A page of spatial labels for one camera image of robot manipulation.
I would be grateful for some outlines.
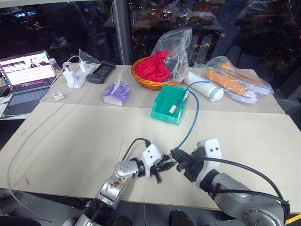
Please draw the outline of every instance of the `blue cable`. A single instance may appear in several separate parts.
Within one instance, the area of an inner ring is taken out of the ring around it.
[[[188,90],[192,85],[194,85],[194,84],[196,84],[196,83],[209,83],[209,82],[208,82],[208,81],[195,81],[195,82],[191,83],[191,84],[186,88],[185,92],[183,93],[183,95],[181,96],[181,98],[179,99],[179,101],[177,102],[176,106],[178,106],[178,104],[180,103],[180,101],[182,101],[182,99],[184,98],[184,96],[185,96],[187,90]]]
[[[196,112],[196,116],[194,117],[194,120],[193,120],[193,123],[192,123],[192,125],[191,125],[191,128],[190,128],[190,130],[188,131],[188,134],[186,135],[186,137],[184,138],[184,140],[174,149],[174,150],[178,150],[180,147],[181,147],[181,145],[186,141],[186,139],[189,137],[189,135],[190,135],[190,133],[192,132],[192,130],[193,130],[193,127],[194,127],[194,125],[196,124],[196,121],[197,121],[197,119],[198,119],[198,111],[199,111],[199,101],[198,101],[198,97],[197,97],[197,95],[195,95],[192,91],[189,91],[193,96],[194,96],[194,98],[196,99],[196,102],[197,102],[197,112]]]

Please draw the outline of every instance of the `laptop screen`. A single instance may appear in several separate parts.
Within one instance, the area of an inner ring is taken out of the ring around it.
[[[2,59],[0,73],[11,92],[47,86],[55,78],[47,51]]]

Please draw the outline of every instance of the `black cable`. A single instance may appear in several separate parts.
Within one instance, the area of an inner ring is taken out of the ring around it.
[[[135,143],[137,140],[143,140],[143,141],[145,142],[146,148],[147,148],[148,146],[151,145],[151,142],[150,142],[149,140],[147,140],[147,139],[140,138],[140,137],[139,137],[139,138],[136,138],[136,139],[131,143],[130,147],[128,147],[126,153],[124,154],[124,156],[123,156],[123,158],[122,158],[122,161],[125,160],[125,158],[126,158],[128,152],[130,151],[131,147],[134,145],[134,143]]]
[[[221,162],[221,163],[226,163],[226,164],[230,164],[230,165],[233,165],[233,166],[237,166],[237,167],[240,167],[240,168],[243,168],[243,169],[246,169],[248,171],[251,171],[255,174],[257,174],[258,176],[262,177],[263,179],[265,179],[272,187],[273,189],[275,190],[275,192],[277,193],[278,197],[283,200],[283,196],[280,192],[280,190],[277,188],[277,186],[274,184],[274,182],[269,179],[267,176],[265,176],[264,174],[260,173],[259,171],[251,168],[251,167],[248,167],[248,166],[245,166],[243,164],[240,164],[240,163],[237,163],[237,162],[234,162],[234,161],[229,161],[229,160],[224,160],[224,159],[217,159],[217,158],[209,158],[209,157],[201,157],[202,160],[205,160],[205,161],[217,161],[217,162]]]
[[[290,214],[291,207],[290,204],[288,203],[289,201],[285,201],[281,198],[278,198],[277,196],[268,194],[268,193],[263,193],[263,192],[256,192],[256,191],[248,191],[248,190],[236,190],[236,189],[225,189],[225,190],[213,190],[212,194],[217,194],[217,193],[244,193],[244,194],[255,194],[255,195],[261,195],[265,196],[268,198],[272,198],[274,200],[277,200],[281,202],[281,206],[285,209],[285,215],[284,215],[284,220],[287,220],[288,215]]]

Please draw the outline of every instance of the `laptop keyboard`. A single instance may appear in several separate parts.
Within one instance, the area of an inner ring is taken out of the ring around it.
[[[41,98],[43,98],[46,95],[48,90],[49,89],[41,89],[41,90],[29,92],[29,93],[13,95],[9,105],[12,106],[12,105],[17,105],[17,104],[33,101],[33,100],[40,100]]]

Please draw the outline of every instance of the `red cloth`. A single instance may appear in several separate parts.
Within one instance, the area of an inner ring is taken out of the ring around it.
[[[163,61],[167,56],[167,50],[156,51],[156,54],[143,60],[136,66],[136,74],[149,81],[163,82],[170,79],[170,71],[163,65]]]

